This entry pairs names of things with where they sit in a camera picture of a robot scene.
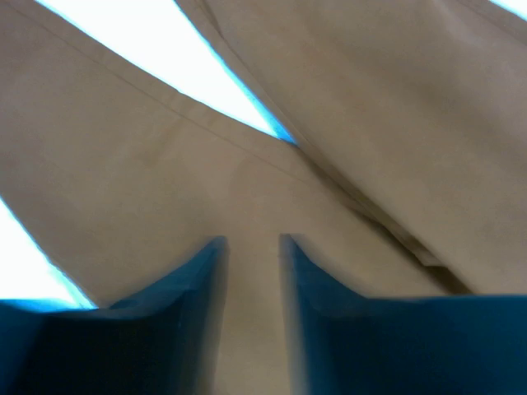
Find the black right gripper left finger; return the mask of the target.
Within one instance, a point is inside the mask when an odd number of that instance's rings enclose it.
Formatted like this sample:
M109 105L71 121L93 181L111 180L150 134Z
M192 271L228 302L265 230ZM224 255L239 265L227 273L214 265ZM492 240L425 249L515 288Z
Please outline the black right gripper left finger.
M105 309L1 303L4 394L190 394L226 240Z

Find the brown trousers with striped trim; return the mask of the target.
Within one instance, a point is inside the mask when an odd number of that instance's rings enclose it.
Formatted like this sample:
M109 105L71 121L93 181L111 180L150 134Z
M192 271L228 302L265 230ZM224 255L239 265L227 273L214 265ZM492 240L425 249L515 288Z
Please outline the brown trousers with striped trim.
M526 23L489 1L178 1L291 142L1 4L1 196L98 309L226 240L193 394L309 394L290 235L371 298L526 298Z

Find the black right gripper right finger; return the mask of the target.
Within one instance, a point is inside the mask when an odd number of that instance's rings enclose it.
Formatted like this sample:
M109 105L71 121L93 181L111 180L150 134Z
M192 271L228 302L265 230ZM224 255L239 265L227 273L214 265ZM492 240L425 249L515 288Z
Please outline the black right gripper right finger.
M525 393L523 295L365 297L280 241L307 393Z

